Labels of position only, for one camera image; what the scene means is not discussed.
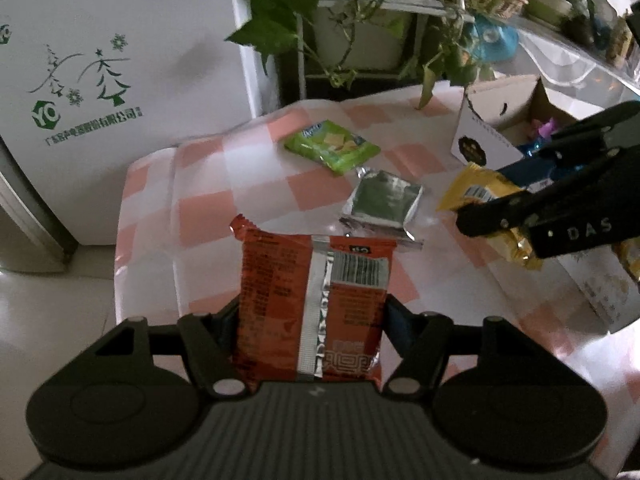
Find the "silver foil snack bag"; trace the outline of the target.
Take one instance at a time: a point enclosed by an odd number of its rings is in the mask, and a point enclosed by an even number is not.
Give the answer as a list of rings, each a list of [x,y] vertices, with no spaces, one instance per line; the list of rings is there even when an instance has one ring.
[[[346,236],[393,238],[400,246],[421,250],[422,240],[409,231],[424,187],[385,170],[358,167],[358,183],[342,208]]]

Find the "white printed cardboard box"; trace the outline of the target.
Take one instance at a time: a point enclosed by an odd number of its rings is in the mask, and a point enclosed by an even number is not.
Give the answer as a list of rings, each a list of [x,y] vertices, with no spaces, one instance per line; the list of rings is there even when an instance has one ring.
[[[538,76],[472,84],[451,153],[466,167],[440,206],[461,234],[528,268],[558,260],[611,333],[638,320],[638,102],[577,119]]]

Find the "glass jar with label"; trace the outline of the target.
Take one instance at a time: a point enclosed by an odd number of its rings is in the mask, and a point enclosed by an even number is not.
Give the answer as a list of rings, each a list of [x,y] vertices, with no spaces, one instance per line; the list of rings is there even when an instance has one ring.
[[[605,58],[618,70],[636,72],[639,69],[639,29],[630,13],[621,16],[612,32]]]

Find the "green ceramic plant pot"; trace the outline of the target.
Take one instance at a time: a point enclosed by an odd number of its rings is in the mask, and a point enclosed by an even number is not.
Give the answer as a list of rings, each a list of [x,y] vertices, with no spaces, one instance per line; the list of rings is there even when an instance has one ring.
[[[528,0],[526,15],[534,21],[560,28],[572,13],[572,4],[566,0]]]

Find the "green cracker bag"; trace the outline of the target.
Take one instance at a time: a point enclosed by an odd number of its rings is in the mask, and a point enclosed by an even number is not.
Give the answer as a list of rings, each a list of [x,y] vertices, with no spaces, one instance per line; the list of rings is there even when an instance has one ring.
[[[376,144],[330,120],[292,133],[282,144],[286,150],[318,162],[334,174],[344,174],[381,153]]]

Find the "red snack bag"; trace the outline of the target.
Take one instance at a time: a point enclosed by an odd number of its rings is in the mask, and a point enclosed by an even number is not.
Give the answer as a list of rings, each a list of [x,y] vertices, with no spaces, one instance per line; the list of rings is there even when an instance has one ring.
[[[239,214],[235,364],[261,382],[381,381],[382,313],[397,244],[390,238],[278,234]]]

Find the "white metal plant rack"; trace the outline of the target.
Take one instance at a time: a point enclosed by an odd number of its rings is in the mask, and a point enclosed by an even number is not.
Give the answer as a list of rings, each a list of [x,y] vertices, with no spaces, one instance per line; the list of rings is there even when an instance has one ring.
[[[296,76],[302,99],[347,99],[392,88],[420,70],[428,26],[462,25],[474,18],[464,0],[319,0],[310,20],[297,20]]]

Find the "blue ribbon spool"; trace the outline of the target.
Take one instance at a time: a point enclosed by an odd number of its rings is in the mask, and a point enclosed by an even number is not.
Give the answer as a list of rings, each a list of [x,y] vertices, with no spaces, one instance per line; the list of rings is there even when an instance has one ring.
[[[471,39],[471,53],[484,63],[509,61],[518,50],[518,30],[477,14],[474,22],[465,25]]]

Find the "purple snack bag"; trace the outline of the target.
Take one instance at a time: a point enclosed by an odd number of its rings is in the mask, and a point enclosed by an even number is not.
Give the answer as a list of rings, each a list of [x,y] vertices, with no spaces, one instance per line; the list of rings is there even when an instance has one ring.
[[[561,125],[554,118],[550,118],[546,122],[533,119],[530,122],[530,133],[528,137],[530,140],[542,139],[548,141],[560,128]]]

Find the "yellow snack packet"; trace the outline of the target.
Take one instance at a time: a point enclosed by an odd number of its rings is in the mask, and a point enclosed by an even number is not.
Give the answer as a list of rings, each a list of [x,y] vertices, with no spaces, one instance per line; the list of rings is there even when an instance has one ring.
[[[498,171],[469,162],[449,185],[437,209],[454,212],[463,235],[484,238],[507,262],[540,270],[541,258],[535,255],[524,229],[508,215],[508,207],[521,192]]]

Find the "white refrigerator with tree print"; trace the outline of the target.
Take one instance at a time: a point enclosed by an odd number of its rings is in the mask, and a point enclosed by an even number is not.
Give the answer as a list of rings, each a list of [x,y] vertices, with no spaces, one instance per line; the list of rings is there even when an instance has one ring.
[[[248,0],[1,0],[1,265],[116,240],[129,165],[262,112]]]

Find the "lower white plant pot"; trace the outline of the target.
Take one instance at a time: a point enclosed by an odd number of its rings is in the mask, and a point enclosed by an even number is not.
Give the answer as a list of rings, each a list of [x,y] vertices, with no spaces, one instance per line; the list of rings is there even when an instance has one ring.
[[[314,14],[314,40],[323,63],[336,65],[348,47],[348,38],[334,18],[341,6],[318,8]],[[346,58],[345,70],[387,72],[401,62],[412,15],[407,12],[378,10],[370,21],[355,27],[355,41]]]

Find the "green pothos plant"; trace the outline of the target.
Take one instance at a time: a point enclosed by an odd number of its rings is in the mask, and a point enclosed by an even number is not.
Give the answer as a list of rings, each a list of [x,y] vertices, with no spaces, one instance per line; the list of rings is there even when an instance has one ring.
[[[404,25],[397,18],[384,21],[384,3],[388,0],[345,0],[330,6],[328,20],[337,33],[338,57],[330,60],[320,52],[319,8],[321,0],[250,0],[250,19],[229,36],[229,41],[253,48],[262,61],[296,52],[319,67],[334,88],[348,88],[360,70],[352,65],[357,49],[375,51],[378,45],[367,40],[368,26],[383,29],[397,37]],[[466,0],[442,0],[445,14],[432,18],[420,29],[421,45],[401,66],[402,79],[420,81],[428,102],[435,82],[446,78],[455,86],[467,86],[494,76],[490,64],[480,58],[480,42],[465,23]]]

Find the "blue foil snack bag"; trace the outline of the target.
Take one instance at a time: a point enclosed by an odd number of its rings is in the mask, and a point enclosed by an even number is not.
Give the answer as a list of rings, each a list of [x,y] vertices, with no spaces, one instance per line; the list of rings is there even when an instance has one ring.
[[[518,150],[525,156],[525,157],[532,157],[534,156],[537,152],[539,152],[542,148],[544,148],[547,144],[549,143],[549,141],[545,138],[542,138],[541,136],[533,141],[529,141],[527,143],[521,144],[518,146]]]

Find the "large yellow snack bag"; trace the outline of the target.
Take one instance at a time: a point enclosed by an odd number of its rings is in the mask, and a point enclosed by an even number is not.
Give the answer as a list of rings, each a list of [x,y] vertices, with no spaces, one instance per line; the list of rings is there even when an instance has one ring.
[[[636,282],[640,282],[640,237],[624,240],[612,246],[618,261]]]

